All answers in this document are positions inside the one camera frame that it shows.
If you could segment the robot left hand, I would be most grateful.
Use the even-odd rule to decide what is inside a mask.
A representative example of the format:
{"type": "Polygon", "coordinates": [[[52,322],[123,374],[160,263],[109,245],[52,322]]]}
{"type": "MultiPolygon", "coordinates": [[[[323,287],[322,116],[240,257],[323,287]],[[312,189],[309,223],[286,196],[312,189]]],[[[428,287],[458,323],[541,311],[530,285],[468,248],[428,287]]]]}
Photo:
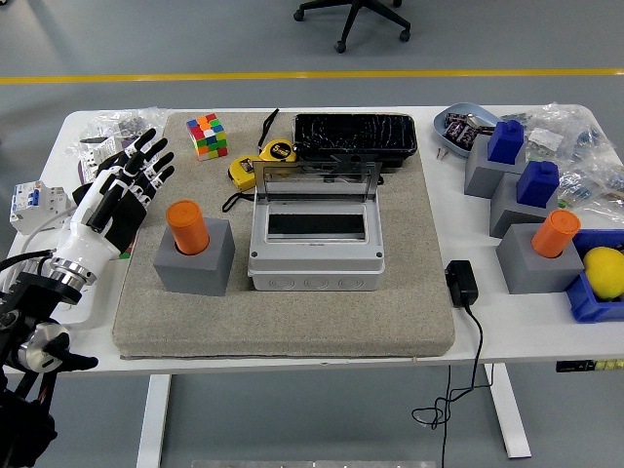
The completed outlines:
{"type": "Polygon", "coordinates": [[[134,240],[157,191],[175,168],[168,141],[149,129],[105,159],[97,177],[73,193],[77,209],[51,261],[54,278],[82,275],[92,282],[134,240]]]}

